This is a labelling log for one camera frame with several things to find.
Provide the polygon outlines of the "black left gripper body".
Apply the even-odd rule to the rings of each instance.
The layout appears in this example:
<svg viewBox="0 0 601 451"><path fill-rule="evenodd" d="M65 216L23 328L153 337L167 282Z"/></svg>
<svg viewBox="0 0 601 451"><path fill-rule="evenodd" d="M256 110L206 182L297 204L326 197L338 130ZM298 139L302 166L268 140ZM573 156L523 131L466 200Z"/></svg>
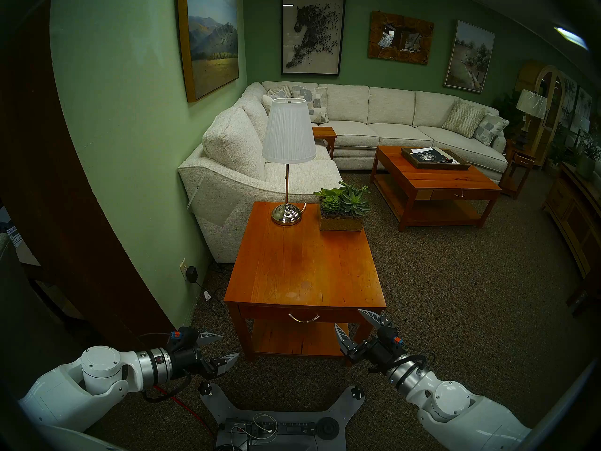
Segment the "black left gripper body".
<svg viewBox="0 0 601 451"><path fill-rule="evenodd" d="M200 346L195 345L199 331L190 327L180 327L172 332L168 341L168 355L171 362L170 380L187 374L201 375L210 380L210 366L203 360Z"/></svg>

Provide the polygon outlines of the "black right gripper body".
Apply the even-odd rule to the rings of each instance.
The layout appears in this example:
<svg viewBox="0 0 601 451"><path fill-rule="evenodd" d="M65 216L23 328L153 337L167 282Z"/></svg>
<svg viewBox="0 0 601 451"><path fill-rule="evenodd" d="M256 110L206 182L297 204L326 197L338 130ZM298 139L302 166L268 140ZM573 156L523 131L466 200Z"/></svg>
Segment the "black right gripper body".
<svg viewBox="0 0 601 451"><path fill-rule="evenodd" d="M380 327L376 337L350 349L350 363L369 360L373 364L369 370L371 373L385 374L402 355L407 355L407 351L402 346L397 328Z"/></svg>

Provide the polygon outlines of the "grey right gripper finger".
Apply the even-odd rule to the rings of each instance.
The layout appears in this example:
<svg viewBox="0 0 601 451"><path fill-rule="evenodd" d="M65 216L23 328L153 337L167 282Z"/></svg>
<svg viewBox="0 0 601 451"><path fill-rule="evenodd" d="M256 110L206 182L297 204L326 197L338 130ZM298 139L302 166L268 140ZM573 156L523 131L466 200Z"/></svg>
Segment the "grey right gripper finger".
<svg viewBox="0 0 601 451"><path fill-rule="evenodd" d="M359 309L360 314L377 330L394 331L394 324L385 316L370 310Z"/></svg>
<svg viewBox="0 0 601 451"><path fill-rule="evenodd" d="M345 359L350 364L356 364L362 361L362 350L360 349L360 345L354 342L337 323L334 323L334 329L340 351Z"/></svg>

